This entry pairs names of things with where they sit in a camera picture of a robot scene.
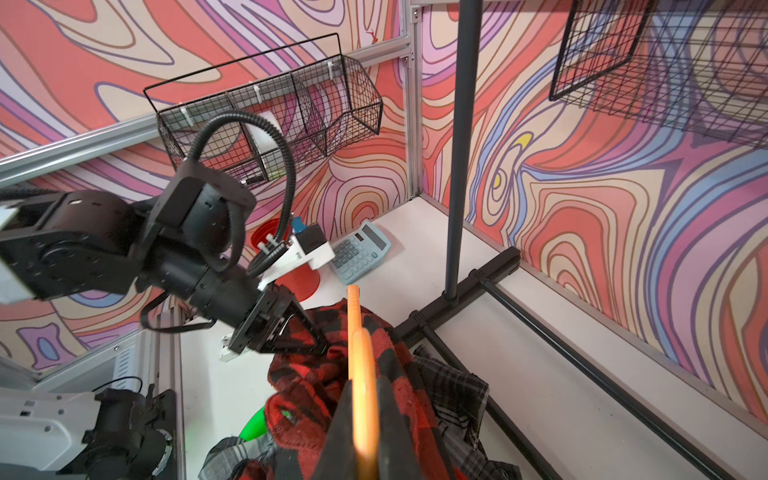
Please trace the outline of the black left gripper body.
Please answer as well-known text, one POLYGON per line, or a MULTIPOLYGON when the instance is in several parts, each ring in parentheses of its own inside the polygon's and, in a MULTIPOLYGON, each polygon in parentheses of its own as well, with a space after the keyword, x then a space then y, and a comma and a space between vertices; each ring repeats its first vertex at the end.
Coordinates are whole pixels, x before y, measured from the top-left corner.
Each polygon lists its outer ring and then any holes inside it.
POLYGON ((286 322, 284 312, 290 296, 295 297, 287 287, 268 285, 246 319, 234 329, 231 335, 232 346, 244 346, 245 349, 264 353, 263 345, 268 336, 286 322))

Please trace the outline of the red plaid long-sleeve shirt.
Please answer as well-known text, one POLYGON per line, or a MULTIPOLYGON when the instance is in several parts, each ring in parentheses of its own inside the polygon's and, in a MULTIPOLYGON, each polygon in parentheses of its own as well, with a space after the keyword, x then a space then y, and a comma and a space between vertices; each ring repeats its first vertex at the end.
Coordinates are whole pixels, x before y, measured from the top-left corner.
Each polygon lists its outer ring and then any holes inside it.
MULTIPOLYGON (((274 445, 238 465, 235 479, 355 479, 351 389, 348 385, 348 303, 309 310, 330 342, 322 356, 274 357, 268 381, 276 392, 265 419, 274 445)), ((379 402, 378 476, 381 479, 463 479, 438 431, 413 355, 392 325, 363 309, 378 380, 387 383, 379 402)))

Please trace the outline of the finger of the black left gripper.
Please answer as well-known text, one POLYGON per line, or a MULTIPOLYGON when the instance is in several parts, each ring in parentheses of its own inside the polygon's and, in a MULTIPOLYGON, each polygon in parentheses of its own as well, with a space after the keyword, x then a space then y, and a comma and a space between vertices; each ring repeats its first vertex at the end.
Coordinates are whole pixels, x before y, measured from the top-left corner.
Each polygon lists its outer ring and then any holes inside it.
POLYGON ((329 342, 294 296, 284 312, 285 324, 278 335, 280 348, 328 348, 329 342))
POLYGON ((329 341, 314 325, 287 323, 271 333, 263 345, 263 352, 285 355, 323 355, 329 341))

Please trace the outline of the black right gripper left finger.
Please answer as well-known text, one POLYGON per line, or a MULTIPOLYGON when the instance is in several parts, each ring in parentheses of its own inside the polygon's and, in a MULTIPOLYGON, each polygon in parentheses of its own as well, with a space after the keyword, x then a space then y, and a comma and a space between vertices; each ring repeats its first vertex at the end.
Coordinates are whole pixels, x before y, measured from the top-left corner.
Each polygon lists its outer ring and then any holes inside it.
POLYGON ((357 478, 353 431, 353 382, 348 381, 332 418, 312 480, 357 478))

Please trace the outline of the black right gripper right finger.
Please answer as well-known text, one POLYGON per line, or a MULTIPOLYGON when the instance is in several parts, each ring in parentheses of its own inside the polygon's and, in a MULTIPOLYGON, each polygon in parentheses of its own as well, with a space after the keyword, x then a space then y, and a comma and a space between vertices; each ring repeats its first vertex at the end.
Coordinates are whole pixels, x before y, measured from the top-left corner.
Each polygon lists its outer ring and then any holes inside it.
POLYGON ((378 478, 381 480, 422 480, 410 431, 401 415, 391 382, 377 379, 379 405, 378 478))

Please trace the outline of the orange hanger with red shirt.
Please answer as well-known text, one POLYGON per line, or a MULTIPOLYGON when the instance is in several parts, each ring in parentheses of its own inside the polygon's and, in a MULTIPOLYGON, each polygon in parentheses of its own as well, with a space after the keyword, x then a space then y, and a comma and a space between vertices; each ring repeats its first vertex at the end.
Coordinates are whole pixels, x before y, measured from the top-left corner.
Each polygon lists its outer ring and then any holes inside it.
POLYGON ((352 438, 357 478, 377 479, 380 427, 372 339, 363 326, 357 285, 347 287, 347 299, 348 372, 352 383, 352 438))

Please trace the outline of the grey plaid long-sleeve shirt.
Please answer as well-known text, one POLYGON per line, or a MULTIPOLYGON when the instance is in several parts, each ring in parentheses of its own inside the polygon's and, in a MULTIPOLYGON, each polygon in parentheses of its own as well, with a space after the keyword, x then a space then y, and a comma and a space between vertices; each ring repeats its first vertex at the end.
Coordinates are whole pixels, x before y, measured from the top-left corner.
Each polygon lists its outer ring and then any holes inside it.
MULTIPOLYGON (((489 459, 479 439, 489 399, 488 383, 447 365, 423 346, 417 347, 414 354, 451 464, 468 479, 520 479, 518 466, 489 459)), ((264 411, 259 410, 256 417, 261 432, 249 440, 220 440, 207 454, 198 474, 200 479, 232 479, 248 460, 273 459, 277 445, 267 432, 264 411)))

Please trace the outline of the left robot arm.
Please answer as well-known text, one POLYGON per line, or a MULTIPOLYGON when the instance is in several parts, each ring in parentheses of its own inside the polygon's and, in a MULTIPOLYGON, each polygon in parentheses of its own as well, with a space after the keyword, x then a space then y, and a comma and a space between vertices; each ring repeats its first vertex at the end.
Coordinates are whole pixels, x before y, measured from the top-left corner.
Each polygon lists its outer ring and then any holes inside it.
MULTIPOLYGON (((1 301, 51 300, 89 290, 160 289, 201 316, 229 325, 233 352, 322 353, 328 347, 295 295, 268 270, 297 244, 287 235, 296 185, 292 151, 267 118, 230 110, 199 131, 157 197, 127 203, 105 191, 10 189, 1 195, 1 301), (224 126, 263 131, 280 150, 286 187, 276 237, 239 263, 256 200, 201 161, 224 126)), ((1 392, 1 460, 87 479, 176 479, 181 437, 176 393, 103 385, 80 393, 1 392)))

